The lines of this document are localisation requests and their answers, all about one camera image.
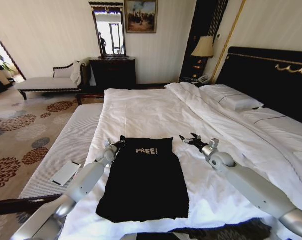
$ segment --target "framed painting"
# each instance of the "framed painting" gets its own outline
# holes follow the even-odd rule
[[[157,32],[158,0],[124,0],[124,8],[128,34]]]

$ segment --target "floor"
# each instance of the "floor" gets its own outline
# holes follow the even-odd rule
[[[16,199],[78,107],[75,93],[0,93],[0,201]],[[88,98],[83,104],[101,103]],[[0,216],[0,239],[8,240],[26,215]]]

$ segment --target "folded black shirt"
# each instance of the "folded black shirt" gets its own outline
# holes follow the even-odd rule
[[[114,223],[187,218],[189,196],[172,138],[126,138],[96,213]]]

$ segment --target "white phone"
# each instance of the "white phone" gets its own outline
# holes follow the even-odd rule
[[[68,161],[50,180],[62,187],[77,173],[80,167],[81,164]]]
[[[204,75],[204,76],[200,77],[197,81],[201,84],[208,84],[210,82],[210,78],[209,78],[209,76]]]

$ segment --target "white duvet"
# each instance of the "white duvet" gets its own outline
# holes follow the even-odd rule
[[[221,152],[229,153],[241,165],[261,174],[302,209],[302,163],[293,154],[238,113],[222,108],[195,86],[172,83],[166,87],[106,90],[86,164],[99,156],[104,149],[103,140],[107,138],[116,142],[121,135],[152,139],[174,137],[173,152],[180,160],[190,200],[189,217],[123,223],[112,223],[99,217],[96,208],[108,181],[110,169],[107,168],[93,191],[68,215],[60,240],[119,240],[131,233],[214,228],[252,218],[270,218],[244,198],[223,175],[214,171],[199,150],[180,140],[179,135],[188,138],[190,133],[201,135],[203,142],[218,138]],[[280,238],[299,239],[283,226],[278,227]]]

